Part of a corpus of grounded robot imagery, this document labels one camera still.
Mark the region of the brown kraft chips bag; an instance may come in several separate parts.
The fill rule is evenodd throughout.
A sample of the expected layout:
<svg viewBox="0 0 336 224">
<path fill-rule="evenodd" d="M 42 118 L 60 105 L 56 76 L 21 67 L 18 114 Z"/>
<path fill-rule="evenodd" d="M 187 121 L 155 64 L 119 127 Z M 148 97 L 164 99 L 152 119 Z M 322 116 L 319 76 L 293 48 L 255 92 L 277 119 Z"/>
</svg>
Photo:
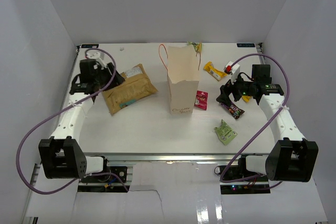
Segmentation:
<svg viewBox="0 0 336 224">
<path fill-rule="evenodd" d="M 111 115 L 136 101 L 158 92 L 140 63 L 121 73 L 124 82 L 102 92 Z"/>
</svg>

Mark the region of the red snack packet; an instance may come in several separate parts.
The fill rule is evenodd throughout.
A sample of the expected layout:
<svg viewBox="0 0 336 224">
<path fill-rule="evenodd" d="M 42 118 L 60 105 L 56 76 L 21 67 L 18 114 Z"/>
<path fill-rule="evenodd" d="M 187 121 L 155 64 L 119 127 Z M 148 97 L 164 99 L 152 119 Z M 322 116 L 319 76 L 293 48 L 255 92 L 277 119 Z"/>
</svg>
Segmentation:
<svg viewBox="0 0 336 224">
<path fill-rule="evenodd" d="M 207 110 L 207 99 L 207 92 L 197 91 L 194 106 L 202 110 Z"/>
</svg>

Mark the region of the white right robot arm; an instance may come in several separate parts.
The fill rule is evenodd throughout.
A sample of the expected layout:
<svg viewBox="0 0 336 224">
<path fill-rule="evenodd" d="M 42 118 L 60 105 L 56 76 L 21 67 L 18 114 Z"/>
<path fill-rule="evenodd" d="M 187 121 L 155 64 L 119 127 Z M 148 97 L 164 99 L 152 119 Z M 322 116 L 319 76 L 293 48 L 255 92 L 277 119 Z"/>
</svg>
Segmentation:
<svg viewBox="0 0 336 224">
<path fill-rule="evenodd" d="M 247 182 L 265 175 L 272 181 L 308 182 L 318 156 L 315 141 L 309 141 L 296 127 L 288 107 L 287 97 L 280 85 L 271 84 L 270 77 L 257 77 L 245 81 L 238 76 L 220 87 L 217 101 L 232 105 L 247 95 L 256 100 L 271 128 L 275 145 L 268 155 L 238 155 L 238 177 Z"/>
</svg>

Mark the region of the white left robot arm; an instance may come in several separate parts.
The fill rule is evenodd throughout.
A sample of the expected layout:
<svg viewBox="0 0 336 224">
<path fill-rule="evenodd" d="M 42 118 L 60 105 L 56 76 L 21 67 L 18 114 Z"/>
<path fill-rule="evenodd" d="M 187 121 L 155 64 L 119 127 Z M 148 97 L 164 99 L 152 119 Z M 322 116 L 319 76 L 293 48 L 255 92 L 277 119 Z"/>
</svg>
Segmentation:
<svg viewBox="0 0 336 224">
<path fill-rule="evenodd" d="M 38 150 L 45 176 L 55 178 L 84 178 L 86 174 L 101 182 L 110 178 L 111 168 L 102 156 L 86 156 L 79 146 L 79 136 L 86 115 L 92 108 L 101 88 L 110 90 L 124 79 L 115 70 L 113 63 L 84 59 L 79 64 L 80 72 L 69 91 L 69 109 L 60 119 L 50 138 L 39 142 Z"/>
</svg>

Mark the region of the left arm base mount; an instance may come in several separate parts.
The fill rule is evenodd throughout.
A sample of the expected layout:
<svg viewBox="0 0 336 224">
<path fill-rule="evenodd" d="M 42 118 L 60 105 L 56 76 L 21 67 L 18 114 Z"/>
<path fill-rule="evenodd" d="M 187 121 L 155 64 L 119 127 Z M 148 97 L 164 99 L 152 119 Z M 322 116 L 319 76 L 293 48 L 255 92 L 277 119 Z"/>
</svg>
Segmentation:
<svg viewBox="0 0 336 224">
<path fill-rule="evenodd" d="M 127 193 L 128 168 L 126 166 L 107 166 L 101 174 L 90 175 L 78 184 L 81 193 Z"/>
</svg>

